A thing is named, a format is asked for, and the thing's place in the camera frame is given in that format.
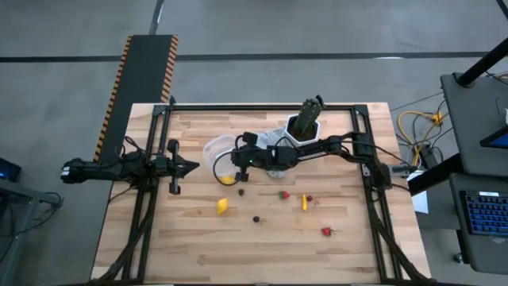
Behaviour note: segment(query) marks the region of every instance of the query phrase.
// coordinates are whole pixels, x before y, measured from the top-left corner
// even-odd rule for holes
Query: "wheel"
[[[178,150],[178,140],[170,139],[167,142],[167,150],[171,153],[174,153],[176,150]]]
[[[464,264],[464,257],[462,253],[457,253],[453,256],[453,260],[458,264]]]

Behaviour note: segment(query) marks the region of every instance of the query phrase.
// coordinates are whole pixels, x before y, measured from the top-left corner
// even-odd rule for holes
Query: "clear plastic bowl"
[[[227,153],[235,148],[235,139],[233,135],[221,135],[217,138],[214,138],[212,141],[206,143],[203,148],[203,159],[205,160],[206,165],[213,172],[213,167],[215,160],[222,154]],[[224,155],[215,166],[215,173],[217,177],[220,179],[223,177],[234,178],[235,174],[240,169],[233,165],[230,160],[229,155]]]

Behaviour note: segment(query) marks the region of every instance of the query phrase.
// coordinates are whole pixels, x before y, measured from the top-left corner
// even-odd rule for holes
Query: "white pot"
[[[296,145],[297,147],[298,146],[302,146],[302,145],[307,145],[307,144],[310,144],[310,143],[314,143],[315,141],[319,140],[319,130],[321,128],[321,125],[319,124],[318,121],[315,121],[316,124],[317,124],[317,129],[316,129],[316,134],[314,136],[314,138],[312,139],[309,139],[309,140],[306,140],[306,141],[298,141],[296,140],[288,131],[287,129],[289,128],[289,122],[291,121],[292,118],[295,118],[297,117],[298,114],[293,114],[293,115],[290,115],[288,118],[287,118],[287,121],[286,121],[286,126],[284,126],[284,136],[288,137],[291,142],[293,142],[294,145]]]

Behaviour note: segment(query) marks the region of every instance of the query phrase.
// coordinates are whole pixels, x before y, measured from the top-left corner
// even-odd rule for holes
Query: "yellow-black striped tape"
[[[167,56],[166,72],[164,74],[164,81],[162,84],[162,94],[160,101],[163,103],[169,102],[169,90],[171,89],[171,79],[173,77],[173,69],[176,60],[176,48],[178,47],[178,37],[171,37],[171,44],[169,46],[169,55]]]
[[[106,137],[106,131],[108,129],[108,123],[110,122],[111,110],[113,109],[114,101],[117,98],[117,89],[120,84],[121,72],[124,70],[125,59],[127,58],[127,53],[129,52],[130,41],[132,40],[132,36],[127,37],[127,42],[125,42],[124,52],[121,54],[120,66],[118,67],[117,78],[114,80],[113,91],[111,91],[110,101],[108,102],[108,110],[106,111],[106,116],[104,117],[104,122],[102,123],[101,133],[98,136],[97,148],[95,148],[94,161],[97,162],[98,158],[101,156],[102,144],[104,143],[104,138]]]

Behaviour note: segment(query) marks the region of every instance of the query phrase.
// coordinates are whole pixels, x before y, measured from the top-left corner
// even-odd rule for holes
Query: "computer monitor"
[[[508,126],[481,140],[479,144],[482,147],[508,149]]]
[[[0,180],[9,180],[14,182],[20,172],[20,166],[0,158]]]

